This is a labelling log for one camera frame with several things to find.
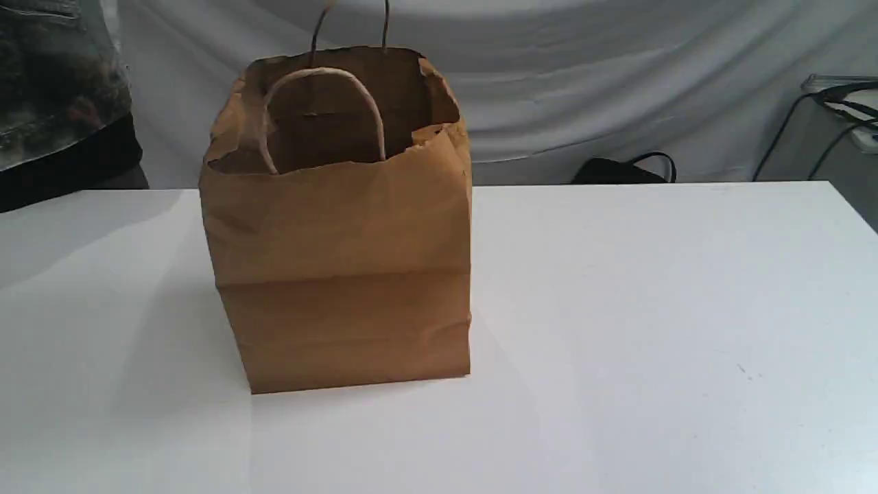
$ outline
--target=white fabric drape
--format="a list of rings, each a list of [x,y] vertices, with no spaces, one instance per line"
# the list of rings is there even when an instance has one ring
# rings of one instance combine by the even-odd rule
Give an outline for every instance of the white fabric drape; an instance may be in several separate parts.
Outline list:
[[[153,186],[195,186],[255,58],[308,47],[323,0],[125,0],[123,55]],[[672,154],[680,181],[745,179],[814,72],[878,74],[875,0],[392,0],[390,42],[449,78],[480,183],[560,183],[592,156]],[[321,45],[377,44],[342,0]]]

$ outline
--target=paper bag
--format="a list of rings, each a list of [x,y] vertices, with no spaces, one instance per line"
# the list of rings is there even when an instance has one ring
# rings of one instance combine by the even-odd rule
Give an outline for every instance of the paper bag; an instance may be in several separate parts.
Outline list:
[[[199,189],[253,393],[469,373],[469,149],[451,90],[412,50],[245,70]]]

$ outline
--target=black cable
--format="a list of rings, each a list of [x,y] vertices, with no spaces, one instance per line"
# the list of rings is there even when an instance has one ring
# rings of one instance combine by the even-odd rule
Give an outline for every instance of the black cable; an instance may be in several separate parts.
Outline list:
[[[826,161],[826,158],[829,157],[829,154],[832,152],[832,150],[835,149],[835,147],[838,145],[838,143],[841,142],[841,140],[844,139],[846,135],[850,134],[851,132],[853,132],[854,130],[856,130],[860,127],[872,126],[875,123],[878,123],[878,119],[863,120],[862,122],[853,124],[850,127],[846,128],[845,130],[838,133],[838,135],[835,137],[835,139],[833,139],[832,142],[830,142],[829,146],[826,147],[826,151],[824,151],[823,155],[820,156],[820,159],[817,160],[817,163],[814,165],[814,168],[811,169],[811,173],[808,174],[808,180],[812,180],[817,175],[817,172],[820,171],[820,167],[823,166],[823,163],[824,163],[824,161]]]
[[[634,163],[641,162],[644,159],[651,158],[653,156],[662,156],[665,159],[667,159],[669,168],[671,169],[671,177],[667,179],[668,183],[676,184],[677,183],[677,164],[673,162],[673,158],[671,158],[670,156],[668,156],[667,154],[665,154],[661,151],[652,151],[651,153],[646,153],[645,155],[640,155],[632,160],[629,160],[628,162],[625,162],[625,164],[632,164],[633,165]]]
[[[787,130],[787,125],[789,125],[789,121],[792,120],[793,114],[795,113],[795,109],[807,98],[814,98],[817,93],[809,93],[802,94],[799,98],[796,98],[793,102],[793,105],[789,107],[789,112],[787,112],[787,117],[783,119],[783,123],[781,124],[781,128],[778,129],[777,134],[774,135],[774,139],[771,141],[771,146],[768,146],[768,151],[762,157],[762,161],[759,162],[759,166],[756,167],[756,172],[753,173],[753,182],[759,179],[759,174],[762,173],[762,169],[765,168],[766,163],[768,163],[768,158],[771,157],[772,153],[774,153],[774,148],[777,148],[778,142],[781,141],[781,137],[783,136],[783,131]]]

